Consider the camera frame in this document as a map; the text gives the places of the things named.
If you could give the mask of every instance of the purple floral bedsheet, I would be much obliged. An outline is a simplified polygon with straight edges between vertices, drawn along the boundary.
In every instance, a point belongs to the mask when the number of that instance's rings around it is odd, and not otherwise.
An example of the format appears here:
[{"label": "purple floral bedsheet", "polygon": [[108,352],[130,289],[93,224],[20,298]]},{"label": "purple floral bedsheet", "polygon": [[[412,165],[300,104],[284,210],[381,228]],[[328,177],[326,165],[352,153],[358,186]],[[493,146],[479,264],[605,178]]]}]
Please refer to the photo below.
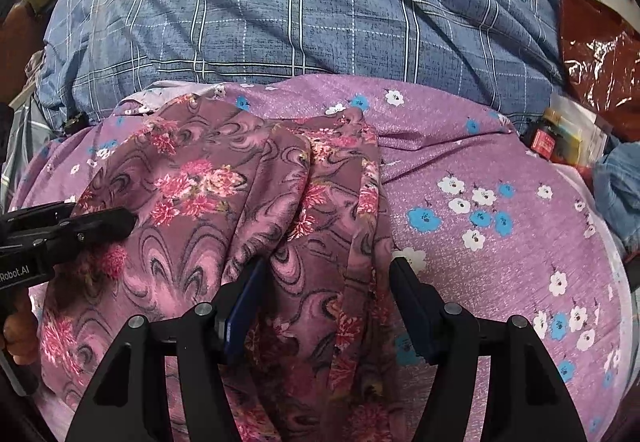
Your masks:
[{"label": "purple floral bedsheet", "polygon": [[[50,144],[30,165],[14,206],[77,201],[95,184],[106,160],[127,148],[122,143],[148,126],[153,117],[146,114],[188,93],[230,102],[262,118],[340,117],[350,107],[359,108],[378,130],[392,255],[408,258],[421,281],[477,316],[505,320],[518,313],[532,321],[572,394],[589,440],[600,439],[629,371],[630,295],[622,264],[588,196],[532,155],[505,117],[478,104],[424,86],[347,76],[303,76],[270,86],[167,82],[123,101],[96,128]],[[175,147],[163,135],[158,144]],[[322,151],[325,143],[320,138],[315,147]],[[315,219],[303,217],[300,227],[313,229]],[[120,281],[118,263],[116,256],[102,265]],[[187,305],[177,288],[166,292],[162,306],[167,310],[175,306],[177,313]],[[37,307],[43,295],[42,289],[33,293]],[[283,312],[265,324],[276,338],[286,338],[283,325],[289,320]],[[434,369],[415,355],[395,311],[389,321],[399,397],[411,435]],[[79,319],[69,317],[51,335],[42,334],[43,361],[68,382],[83,378],[76,344],[80,333]],[[113,334],[96,331],[94,336],[106,346]],[[481,362],[469,441],[479,440],[481,433],[488,369]],[[367,411],[361,424],[378,422],[376,411]],[[184,420],[173,421],[179,427]],[[366,437],[366,430],[350,440],[360,435]]]}]

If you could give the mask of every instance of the plastic bag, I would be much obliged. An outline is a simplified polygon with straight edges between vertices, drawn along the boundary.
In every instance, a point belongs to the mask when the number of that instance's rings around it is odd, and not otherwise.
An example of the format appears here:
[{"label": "plastic bag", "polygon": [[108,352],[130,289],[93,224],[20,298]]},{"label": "plastic bag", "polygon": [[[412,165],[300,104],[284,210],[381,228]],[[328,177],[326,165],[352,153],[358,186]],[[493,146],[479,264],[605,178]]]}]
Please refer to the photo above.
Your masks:
[{"label": "plastic bag", "polygon": [[560,0],[560,49],[569,93],[613,126],[640,140],[640,34],[597,0]]}]

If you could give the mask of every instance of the pink floral cloth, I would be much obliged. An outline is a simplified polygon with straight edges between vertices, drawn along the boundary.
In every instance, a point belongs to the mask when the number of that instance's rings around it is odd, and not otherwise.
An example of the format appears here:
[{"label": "pink floral cloth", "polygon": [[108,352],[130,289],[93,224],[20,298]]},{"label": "pink floral cloth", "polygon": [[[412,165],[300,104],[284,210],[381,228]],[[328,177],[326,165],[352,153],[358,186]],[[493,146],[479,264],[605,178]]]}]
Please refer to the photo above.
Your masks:
[{"label": "pink floral cloth", "polygon": [[[183,314],[270,257],[248,361],[223,374],[243,441],[404,438],[389,325],[392,241],[376,132],[340,115],[264,120],[188,94],[124,141],[75,214],[124,206],[126,241],[60,267],[42,321],[44,383],[75,408],[126,319]],[[186,439],[177,369],[170,415]]]}]

